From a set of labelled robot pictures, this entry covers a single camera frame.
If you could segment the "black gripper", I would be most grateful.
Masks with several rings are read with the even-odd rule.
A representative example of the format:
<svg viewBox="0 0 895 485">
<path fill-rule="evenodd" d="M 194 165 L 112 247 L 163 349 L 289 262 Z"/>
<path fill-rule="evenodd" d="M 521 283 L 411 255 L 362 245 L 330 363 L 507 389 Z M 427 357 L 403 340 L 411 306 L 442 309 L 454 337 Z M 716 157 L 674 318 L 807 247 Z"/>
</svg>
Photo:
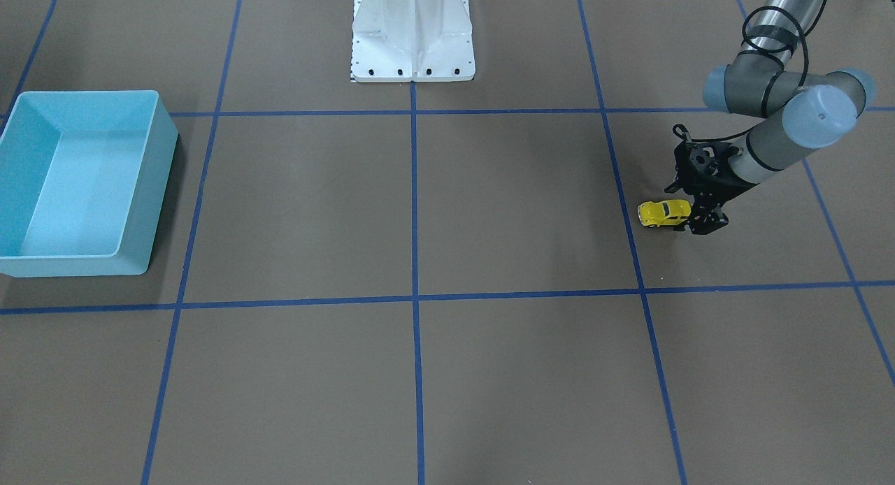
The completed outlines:
<svg viewBox="0 0 895 485">
<path fill-rule="evenodd" d="M 731 143 L 684 140 L 673 151 L 675 177 L 664 193 L 692 205 L 689 230 L 707 236 L 729 224 L 722 206 L 755 187 L 736 174 L 730 164 L 740 154 Z"/>
</svg>

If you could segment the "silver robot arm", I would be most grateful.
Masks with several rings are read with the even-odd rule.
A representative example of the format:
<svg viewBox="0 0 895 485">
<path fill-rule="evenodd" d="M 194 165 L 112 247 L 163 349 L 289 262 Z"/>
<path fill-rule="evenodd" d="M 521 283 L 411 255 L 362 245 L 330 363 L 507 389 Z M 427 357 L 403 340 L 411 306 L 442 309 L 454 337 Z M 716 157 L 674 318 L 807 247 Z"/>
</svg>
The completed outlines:
<svg viewBox="0 0 895 485">
<path fill-rule="evenodd" d="M 754 127 L 721 138 L 694 138 L 673 127 L 675 178 L 667 193 L 694 199 L 675 231 L 696 236 L 729 223 L 723 205 L 852 131 L 875 100 L 869 74 L 844 68 L 809 72 L 808 35 L 827 0 L 768 0 L 745 18 L 741 49 L 731 64 L 706 78 L 703 100 L 712 110 L 757 117 Z"/>
</svg>

